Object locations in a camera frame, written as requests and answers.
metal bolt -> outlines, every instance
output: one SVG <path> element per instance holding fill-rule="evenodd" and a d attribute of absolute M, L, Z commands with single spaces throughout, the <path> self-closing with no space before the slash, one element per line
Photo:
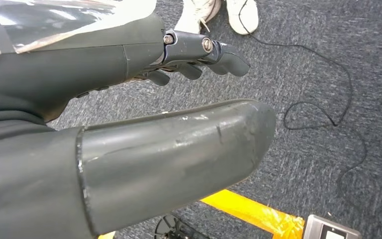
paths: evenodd
<path fill-rule="evenodd" d="M 174 37 L 171 35 L 165 35 L 163 37 L 163 41 L 165 44 L 172 44 L 172 43 L 174 43 Z"/>
<path fill-rule="evenodd" d="M 210 53 L 213 50 L 213 42 L 208 37 L 203 38 L 202 45 L 204 51 L 207 53 Z"/>

white sneaker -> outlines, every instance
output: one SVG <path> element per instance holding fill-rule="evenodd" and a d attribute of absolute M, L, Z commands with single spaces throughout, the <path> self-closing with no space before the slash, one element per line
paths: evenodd
<path fill-rule="evenodd" d="M 219 12 L 221 0 L 184 0 L 184 9 L 175 30 L 199 34 L 206 23 Z"/>
<path fill-rule="evenodd" d="M 231 27 L 241 35 L 253 33 L 259 21 L 256 2 L 254 0 L 226 0 L 226 2 Z M 239 12 L 241 12 L 242 23 L 239 20 Z"/>

yellow tape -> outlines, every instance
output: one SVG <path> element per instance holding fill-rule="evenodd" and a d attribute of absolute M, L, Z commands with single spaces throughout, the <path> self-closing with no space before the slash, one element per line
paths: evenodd
<path fill-rule="evenodd" d="M 239 194 L 222 190 L 201 201 L 273 233 L 273 239 L 302 239 L 304 219 L 269 208 Z"/>
<path fill-rule="evenodd" d="M 111 232 L 111 233 L 99 236 L 98 239 L 113 239 L 114 236 L 115 236 L 115 232 Z"/>

prosthetic hand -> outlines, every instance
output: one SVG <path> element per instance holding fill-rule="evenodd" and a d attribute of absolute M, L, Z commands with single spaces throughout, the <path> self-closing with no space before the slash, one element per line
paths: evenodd
<path fill-rule="evenodd" d="M 243 76 L 249 64 L 234 48 L 165 31 L 151 14 L 23 51 L 26 45 L 16 43 L 26 33 L 18 30 L 36 34 L 44 26 L 28 19 L 31 4 L 2 2 L 9 4 L 0 5 L 0 239 L 92 239 L 257 169 L 273 139 L 275 114 L 252 100 L 61 131 L 45 124 L 70 99 L 129 80 L 165 85 L 164 72 L 174 71 L 197 79 L 200 66 Z M 36 6 L 41 14 L 73 16 L 64 7 Z M 8 9 L 18 15 L 9 18 Z M 3 24 L 3 15 L 13 24 Z"/>

black cable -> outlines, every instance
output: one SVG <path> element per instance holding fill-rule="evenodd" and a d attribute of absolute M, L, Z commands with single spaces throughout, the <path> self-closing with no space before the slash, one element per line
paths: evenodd
<path fill-rule="evenodd" d="M 338 127 L 341 125 L 345 115 L 347 114 L 349 108 L 351 107 L 351 104 L 352 104 L 352 99 L 353 99 L 353 95 L 354 95 L 354 88 L 353 88 L 353 85 L 352 85 L 352 75 L 351 73 L 349 72 L 349 70 L 341 63 L 333 60 L 333 59 L 330 59 L 329 57 L 326 57 L 324 56 L 323 54 L 307 47 L 307 46 L 304 46 L 304 45 L 299 45 L 299 44 L 290 44 L 290 45 L 285 45 L 285 44 L 277 44 L 277 43 L 269 43 L 269 42 L 264 42 L 258 38 L 256 38 L 255 36 L 253 36 L 250 31 L 245 27 L 245 25 L 242 23 L 242 20 L 241 20 L 241 12 L 242 12 L 242 9 L 244 8 L 244 6 L 247 4 L 247 1 L 245 1 L 245 3 L 242 5 L 241 7 L 241 10 L 239 11 L 238 13 L 238 17 L 239 17 L 239 21 L 241 22 L 241 25 L 244 27 L 244 29 L 247 31 L 248 35 L 253 38 L 254 40 L 256 40 L 257 42 L 259 42 L 260 44 L 262 45 L 267 45 L 267 46 L 279 46 L 279 47 L 296 47 L 296 48 L 303 48 L 309 52 L 312 52 L 314 53 L 315 55 L 323 58 L 325 61 L 328 61 L 328 62 L 331 62 L 337 66 L 339 66 L 340 68 L 342 68 L 342 70 L 346 73 L 346 75 L 348 76 L 348 83 L 349 83 L 349 93 L 348 93 L 348 101 L 345 105 L 345 108 L 343 109 L 343 112 L 342 114 L 340 115 L 339 119 L 337 121 L 335 121 L 332 116 L 323 108 L 321 107 L 319 104 L 316 104 L 316 103 L 313 103 L 313 102 L 308 102 L 308 101 L 299 101 L 299 102 L 296 102 L 296 103 L 293 103 L 291 104 L 285 111 L 285 114 L 284 114 L 284 118 L 283 118 L 283 121 L 284 121 L 284 127 L 286 129 L 289 129 L 289 130 L 301 130 L 301 129 L 317 129 L 317 128 L 321 128 L 321 127 L 328 127 L 328 126 L 333 126 L 333 127 Z M 300 126 L 300 127 L 290 127 L 288 126 L 287 122 L 286 122 L 286 119 L 287 119 L 287 115 L 289 113 L 289 111 L 297 106 L 297 105 L 303 105 L 303 104 L 306 104 L 306 105 L 312 105 L 312 106 L 315 106 L 317 107 L 319 110 L 321 110 L 321 112 L 323 112 L 323 114 L 329 119 L 330 123 L 324 123 L 324 124 L 319 124 L 319 125 L 308 125 L 308 126 Z M 353 207 L 355 210 L 357 210 L 360 214 L 365 214 L 364 213 L 364 210 L 363 208 L 360 206 L 360 205 L 357 205 L 355 204 L 353 201 L 351 201 L 344 193 L 343 193 L 343 190 L 342 190 L 342 179 L 343 177 L 351 170 L 359 167 L 361 164 L 363 164 L 365 162 L 365 160 L 367 159 L 367 154 L 368 154 L 368 151 L 367 151 L 367 146 L 366 146 L 366 143 L 365 143 L 365 139 L 362 137 L 362 135 L 353 127 L 351 126 L 347 126 L 346 127 L 350 128 L 355 134 L 356 136 L 360 139 L 361 141 L 361 144 L 362 144 L 362 148 L 363 148 L 363 155 L 361 157 L 361 160 L 358 161 L 357 163 L 355 163 L 354 165 L 348 167 L 347 169 L 343 170 L 340 175 L 338 176 L 338 179 L 336 180 L 336 183 L 337 183 L 337 190 L 338 190 L 338 195 L 339 197 L 341 197 L 348 205 L 350 205 L 351 207 Z M 378 226 L 382 229 L 382 223 L 380 222 L 380 220 L 376 220 Z"/>

